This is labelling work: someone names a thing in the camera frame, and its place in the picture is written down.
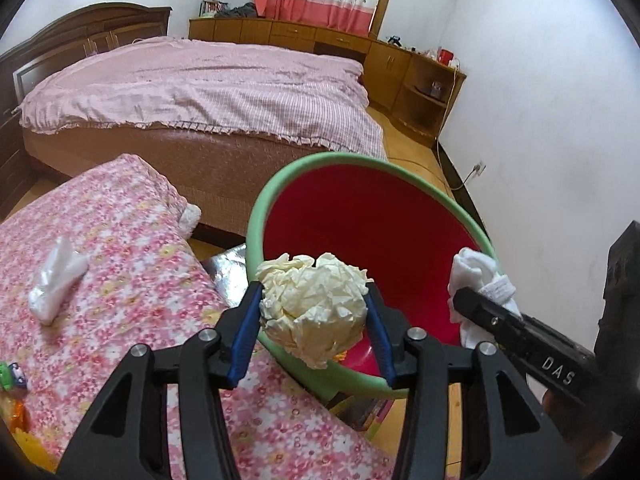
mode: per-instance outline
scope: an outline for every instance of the floral bedding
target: floral bedding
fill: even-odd
[[[29,381],[32,432],[60,457],[127,349],[181,344],[226,305],[180,236],[186,208],[165,177],[123,155],[51,191],[0,225],[0,360]],[[31,280],[59,235],[90,268],[51,327],[27,306]],[[327,412],[258,343],[223,408],[244,479],[385,479],[393,461]],[[184,478],[177,392],[169,392],[172,475]]]

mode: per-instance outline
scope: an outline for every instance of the metal bolt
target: metal bolt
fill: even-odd
[[[478,349],[481,354],[484,355],[494,355],[498,349],[495,347],[493,343],[489,343],[488,341],[483,341],[478,345]]]
[[[133,357],[142,357],[144,354],[146,354],[146,345],[143,345],[142,343],[133,345],[130,352]]]
[[[218,332],[213,328],[204,328],[198,333],[198,338],[201,341],[213,341],[218,336]]]
[[[422,341],[425,337],[427,337],[426,331],[419,326],[412,326],[409,330],[406,331],[406,334],[409,336],[409,339],[413,339],[414,341]]]

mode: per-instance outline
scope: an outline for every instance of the plastic bag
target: plastic bag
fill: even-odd
[[[34,278],[28,298],[31,313],[44,325],[53,323],[69,289],[88,268],[87,257],[75,251],[67,237],[58,237]]]

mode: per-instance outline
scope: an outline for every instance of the wooden headboard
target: wooden headboard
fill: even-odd
[[[40,81],[76,61],[139,38],[165,36],[170,13],[171,7],[91,5],[63,16],[0,56],[0,221],[37,177],[12,110]]]

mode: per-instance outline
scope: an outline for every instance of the bucket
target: bucket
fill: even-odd
[[[318,153],[280,170],[264,187],[249,220],[246,270],[282,253],[317,258],[330,252],[367,269],[385,304],[401,310],[447,344],[460,344],[449,322],[447,284],[453,256],[470,247],[495,257],[486,235],[448,196],[388,162],[351,153]],[[323,402],[339,392],[377,399],[403,398],[380,377],[369,338],[340,364],[311,370],[258,336],[280,364]]]

